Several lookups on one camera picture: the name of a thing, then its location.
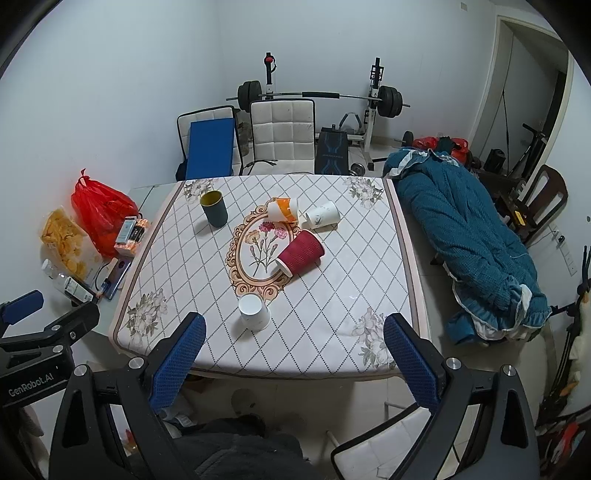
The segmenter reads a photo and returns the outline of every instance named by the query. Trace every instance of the plastic bottle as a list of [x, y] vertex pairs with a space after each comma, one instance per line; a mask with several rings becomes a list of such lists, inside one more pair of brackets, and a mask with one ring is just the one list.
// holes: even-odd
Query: plastic bottle
[[88, 285], [61, 270], [48, 258], [43, 262], [41, 269], [52, 279], [53, 286], [56, 290], [62, 292], [77, 305], [81, 305], [87, 301], [97, 302], [96, 295]]

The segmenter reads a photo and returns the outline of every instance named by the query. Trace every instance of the dark green cup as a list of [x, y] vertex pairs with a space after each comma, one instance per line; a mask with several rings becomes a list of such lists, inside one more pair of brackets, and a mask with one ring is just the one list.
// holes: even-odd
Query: dark green cup
[[200, 203], [211, 226], [220, 228], [228, 222], [228, 211], [223, 202], [222, 192], [219, 190], [206, 192], [201, 195]]

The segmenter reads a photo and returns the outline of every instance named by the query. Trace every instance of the white backrest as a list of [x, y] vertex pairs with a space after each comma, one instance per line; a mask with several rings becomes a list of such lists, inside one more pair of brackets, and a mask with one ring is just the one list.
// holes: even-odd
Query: white backrest
[[430, 417], [426, 408], [419, 407], [373, 437], [337, 453], [334, 460], [343, 478], [390, 478], [417, 441]]
[[[191, 130], [191, 123], [200, 122], [201, 120], [214, 120], [216, 118], [233, 118], [234, 113], [230, 105], [218, 106], [214, 108], [207, 108], [197, 112], [184, 113], [177, 119], [178, 137], [181, 141], [184, 157], [189, 156], [189, 132]], [[240, 165], [241, 156], [240, 148], [238, 147], [238, 139], [236, 137], [236, 128], [234, 129], [234, 151], [232, 155], [232, 165]]]
[[314, 100], [251, 103], [255, 160], [314, 160]]

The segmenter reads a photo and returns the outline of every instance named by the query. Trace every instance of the chips bag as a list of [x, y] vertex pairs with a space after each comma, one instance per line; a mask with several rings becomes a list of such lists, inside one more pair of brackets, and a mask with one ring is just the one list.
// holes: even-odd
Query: chips bag
[[67, 271], [92, 284], [103, 259], [88, 234], [68, 217], [63, 207], [47, 216], [40, 237]]

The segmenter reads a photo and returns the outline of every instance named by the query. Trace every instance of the dark wooden chair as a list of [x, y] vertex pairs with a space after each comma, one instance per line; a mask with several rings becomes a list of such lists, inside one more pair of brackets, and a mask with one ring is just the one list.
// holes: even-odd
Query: dark wooden chair
[[[547, 176], [547, 181], [532, 199], [532, 195], [543, 175]], [[561, 198], [556, 205], [543, 218], [536, 220], [536, 217], [541, 212], [544, 212], [557, 196], [561, 196]], [[552, 167], [542, 165], [523, 200], [511, 199], [506, 195], [501, 195], [500, 199], [510, 212], [508, 225], [513, 225], [517, 235], [526, 244], [539, 230], [548, 224], [556, 212], [564, 206], [568, 198], [569, 193], [562, 175]]]

